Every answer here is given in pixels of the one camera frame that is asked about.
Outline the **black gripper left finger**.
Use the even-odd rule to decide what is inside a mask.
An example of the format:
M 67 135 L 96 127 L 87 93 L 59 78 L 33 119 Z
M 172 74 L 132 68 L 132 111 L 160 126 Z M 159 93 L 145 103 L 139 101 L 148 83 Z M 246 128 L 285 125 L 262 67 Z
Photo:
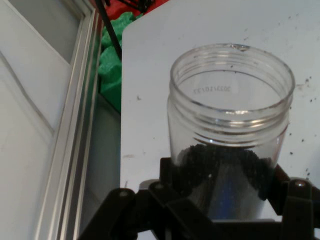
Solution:
M 160 179 L 147 189 L 112 190 L 79 239 L 135 240 L 151 230 L 159 240 L 211 240 L 212 222 L 170 188 L 170 170 L 171 159 L 162 158 Z

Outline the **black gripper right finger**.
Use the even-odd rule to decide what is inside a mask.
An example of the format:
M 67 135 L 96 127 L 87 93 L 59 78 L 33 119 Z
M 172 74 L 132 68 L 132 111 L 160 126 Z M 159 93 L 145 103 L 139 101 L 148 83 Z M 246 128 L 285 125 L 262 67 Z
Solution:
M 314 239 L 314 208 L 310 182 L 302 178 L 290 178 L 277 165 L 267 200 L 275 213 L 282 216 L 280 240 Z

